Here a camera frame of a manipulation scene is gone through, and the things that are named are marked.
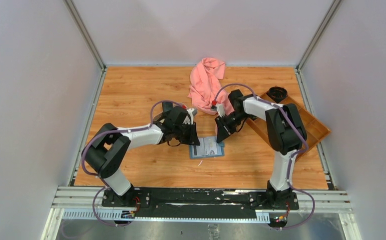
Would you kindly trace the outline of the blue leather card holder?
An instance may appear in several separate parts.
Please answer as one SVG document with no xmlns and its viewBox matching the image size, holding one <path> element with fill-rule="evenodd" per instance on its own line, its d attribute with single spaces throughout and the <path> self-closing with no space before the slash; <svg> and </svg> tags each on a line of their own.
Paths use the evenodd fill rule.
<svg viewBox="0 0 386 240">
<path fill-rule="evenodd" d="M 224 143 L 217 143 L 216 136 L 200 137 L 200 145 L 189 146 L 190 159 L 205 159 L 205 158 L 216 158 L 223 157 Z"/>
</svg>

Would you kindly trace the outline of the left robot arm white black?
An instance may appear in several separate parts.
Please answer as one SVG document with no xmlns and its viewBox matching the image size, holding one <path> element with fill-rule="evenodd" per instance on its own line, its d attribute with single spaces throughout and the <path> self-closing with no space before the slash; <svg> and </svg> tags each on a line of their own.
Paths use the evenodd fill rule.
<svg viewBox="0 0 386 240">
<path fill-rule="evenodd" d="M 194 122 L 196 113 L 195 108 L 174 106 L 153 119 L 150 125 L 122 128 L 107 123 L 82 151 L 82 163 L 88 164 L 106 183 L 116 202 L 127 207 L 138 200 L 134 196 L 133 184 L 120 169 L 127 151 L 147 145 L 168 144 L 172 140 L 181 145 L 199 146 Z"/>
</svg>

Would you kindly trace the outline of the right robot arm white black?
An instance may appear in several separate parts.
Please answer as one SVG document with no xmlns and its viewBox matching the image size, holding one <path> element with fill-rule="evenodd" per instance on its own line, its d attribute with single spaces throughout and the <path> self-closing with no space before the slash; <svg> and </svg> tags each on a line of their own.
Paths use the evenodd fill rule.
<svg viewBox="0 0 386 240">
<path fill-rule="evenodd" d="M 223 106 L 212 102 L 215 118 L 217 142 L 220 143 L 237 132 L 237 127 L 246 119 L 256 117 L 267 127 L 269 146 L 275 152 L 272 175 L 267 182 L 265 195 L 250 197 L 252 207 L 265 206 L 278 209 L 287 207 L 298 209 L 292 187 L 292 169 L 299 153 L 308 149 L 307 133 L 295 104 L 278 104 L 264 100 L 255 94 L 243 95 L 238 89 L 228 95 L 234 110 L 223 113 Z"/>
</svg>

